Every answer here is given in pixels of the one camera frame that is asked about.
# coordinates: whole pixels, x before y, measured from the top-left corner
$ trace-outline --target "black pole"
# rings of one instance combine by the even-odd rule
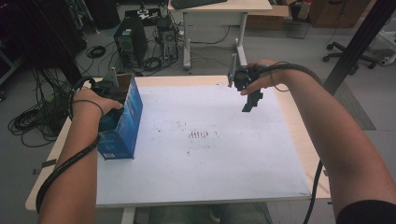
[[[396,9],[395,0],[377,0],[366,19],[359,27],[332,72],[324,82],[324,88],[334,95],[347,77],[350,69],[374,40]]]

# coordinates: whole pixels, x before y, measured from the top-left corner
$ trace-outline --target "gray floor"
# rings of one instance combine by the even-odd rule
[[[122,6],[119,9],[121,17],[125,10],[135,7]],[[395,28],[396,21],[390,21],[387,29]],[[305,39],[287,37],[287,27],[280,31],[252,31],[247,30],[244,39],[244,47],[249,62],[259,59],[273,59],[276,61],[287,61],[298,63],[311,68],[321,78],[330,74],[336,63],[331,59],[328,63],[321,58],[329,51],[326,43],[333,35],[334,29],[310,28]],[[213,42],[222,38],[226,32],[224,27],[195,27],[191,41]],[[115,29],[102,31],[97,35],[88,29],[88,47],[110,43]],[[146,33],[151,34],[152,29],[147,28]],[[333,41],[347,44],[353,36],[354,29],[337,30]],[[234,38],[237,37],[238,27],[231,27],[227,38],[216,46],[193,45],[192,68],[185,71],[181,63],[162,70],[153,76],[194,76],[194,75],[225,75],[228,64],[233,53]],[[382,59],[392,52],[387,46],[374,42],[368,53]],[[110,57],[103,60],[95,60],[89,73],[98,76],[106,73]],[[83,68],[87,68],[91,60],[81,52],[77,61]],[[367,63],[361,63],[361,69],[355,76],[348,76],[346,83],[361,103],[371,121],[376,127],[375,131],[366,131],[371,140],[377,146],[379,152],[386,161],[394,178],[396,178],[396,64],[388,66],[377,66],[370,70]],[[26,198],[35,183],[37,175],[34,169],[39,169],[52,147],[25,147],[18,136],[12,135],[7,130],[8,123],[35,104],[35,80],[28,66],[21,68],[16,74],[4,84],[1,89],[6,91],[7,99],[0,103],[0,148],[2,157],[0,159],[0,224],[24,224],[35,223],[37,215],[35,212],[27,211],[24,207]],[[38,131],[32,131],[26,135],[29,143],[40,143],[42,138]],[[302,223],[308,202],[278,202],[268,203],[272,219],[275,223]],[[98,209],[96,223],[119,223],[121,209]],[[136,221],[143,224],[147,221],[148,208],[141,208],[136,215]],[[310,223],[334,223],[332,207],[327,200],[318,200],[314,208]]]

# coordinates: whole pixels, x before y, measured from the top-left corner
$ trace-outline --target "black sleeve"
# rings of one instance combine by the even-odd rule
[[[337,217],[337,224],[396,224],[396,204],[367,200],[348,205]]]

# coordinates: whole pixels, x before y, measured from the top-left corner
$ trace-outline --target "forearm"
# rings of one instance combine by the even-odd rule
[[[389,171],[349,113],[312,77],[285,71],[282,77],[329,173],[334,212],[365,199],[396,203]]]
[[[84,103],[77,111],[57,166],[92,144],[97,136],[101,113]],[[64,171],[49,187],[40,211],[39,223],[93,223],[96,204],[97,152]]]

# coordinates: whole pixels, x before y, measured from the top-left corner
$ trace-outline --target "cardboard box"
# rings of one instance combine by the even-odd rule
[[[288,17],[288,6],[272,6],[268,12],[248,13],[246,29],[280,30],[283,28],[285,17]]]
[[[114,130],[100,132],[99,153],[105,160],[132,159],[139,131],[143,103],[134,77],[130,78],[129,90],[123,112]]]
[[[370,2],[314,0],[309,9],[309,19],[317,28],[353,28]]]

